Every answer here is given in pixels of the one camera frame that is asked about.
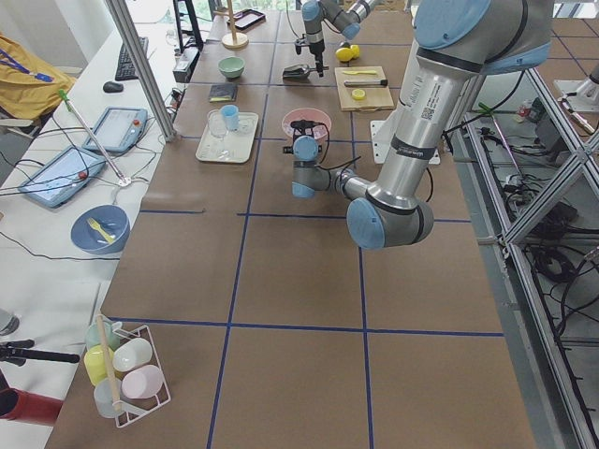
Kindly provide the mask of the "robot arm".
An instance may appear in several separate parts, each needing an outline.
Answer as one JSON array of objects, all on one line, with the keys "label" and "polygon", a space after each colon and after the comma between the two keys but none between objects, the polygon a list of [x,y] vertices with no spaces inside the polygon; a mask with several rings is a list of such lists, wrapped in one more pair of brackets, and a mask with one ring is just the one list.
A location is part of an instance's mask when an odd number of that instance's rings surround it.
[{"label": "robot arm", "polygon": [[304,33],[295,41],[296,53],[301,54],[301,49],[307,47],[314,57],[315,71],[322,78],[325,71],[322,23],[328,22],[347,41],[351,41],[360,31],[360,24],[379,4],[377,0],[357,0],[348,10],[344,10],[336,1],[307,1],[300,10]]},{"label": "robot arm", "polygon": [[416,189],[456,107],[478,75],[523,71],[549,54],[550,1],[422,1],[414,19],[414,54],[406,67],[385,162],[376,181],[349,168],[323,168],[314,138],[294,140],[292,193],[335,191],[349,199],[346,223],[364,249],[411,245],[433,227]]}]

